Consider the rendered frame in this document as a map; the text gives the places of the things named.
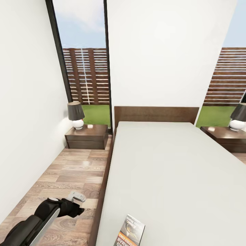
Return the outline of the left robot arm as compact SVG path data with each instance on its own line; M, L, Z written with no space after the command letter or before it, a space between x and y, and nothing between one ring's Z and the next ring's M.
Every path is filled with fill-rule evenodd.
M84 212L84 208L74 203L74 199L85 202L85 196L71 191L67 198L53 197L43 201L26 221L19 222L6 236L0 246L36 246L57 217L75 218Z

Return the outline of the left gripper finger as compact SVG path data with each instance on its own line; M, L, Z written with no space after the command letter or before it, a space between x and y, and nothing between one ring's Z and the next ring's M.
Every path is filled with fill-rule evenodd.
M77 215L81 215L84 212L84 210L85 210L84 208L79 208L79 210L77 212Z

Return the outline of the hardback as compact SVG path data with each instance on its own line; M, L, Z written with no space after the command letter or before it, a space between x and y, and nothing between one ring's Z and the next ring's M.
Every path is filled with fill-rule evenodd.
M113 246L139 246L144 229L143 223L128 214Z

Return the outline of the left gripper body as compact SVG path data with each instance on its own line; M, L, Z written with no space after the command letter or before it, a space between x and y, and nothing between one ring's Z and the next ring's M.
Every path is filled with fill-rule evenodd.
M61 200L66 203L66 211L62 216L70 216L72 218L75 218L80 208L80 205L78 205L77 203L71 202L69 200L66 200L65 198L62 198Z

